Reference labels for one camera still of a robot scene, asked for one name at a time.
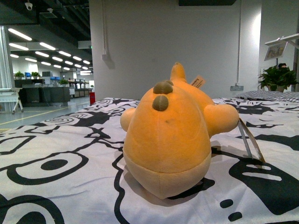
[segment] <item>desk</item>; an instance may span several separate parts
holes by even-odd
[[[24,112],[23,110],[23,105],[20,100],[19,96],[19,91],[22,88],[4,88],[0,89],[0,103],[11,103],[15,102],[14,109],[13,109],[13,114],[17,108],[17,105],[20,105],[21,111]]]

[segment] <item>yellow plush toy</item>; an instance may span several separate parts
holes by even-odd
[[[180,63],[169,81],[159,82],[142,97],[137,108],[126,110],[121,127],[127,131],[123,155],[128,170],[160,199],[195,186],[211,161],[210,138],[238,124],[230,105],[215,105],[191,86]]]

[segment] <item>black and white bedsheet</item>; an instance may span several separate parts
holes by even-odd
[[[299,92],[257,90],[240,93],[236,98],[299,103]]]
[[[122,155],[126,133],[120,115],[138,101],[106,98],[77,113],[0,134],[0,223],[299,220],[299,104],[215,102],[237,108],[266,163],[247,157],[239,129],[215,135],[205,178],[160,200],[132,177]]]

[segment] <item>wall socket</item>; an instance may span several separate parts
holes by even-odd
[[[244,90],[244,86],[243,85],[232,85],[230,87],[231,91],[243,91]]]

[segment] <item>white pillar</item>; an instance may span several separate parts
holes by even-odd
[[[8,30],[0,26],[0,88],[14,87],[13,65],[10,58]],[[1,103],[3,111],[12,111],[13,103]]]

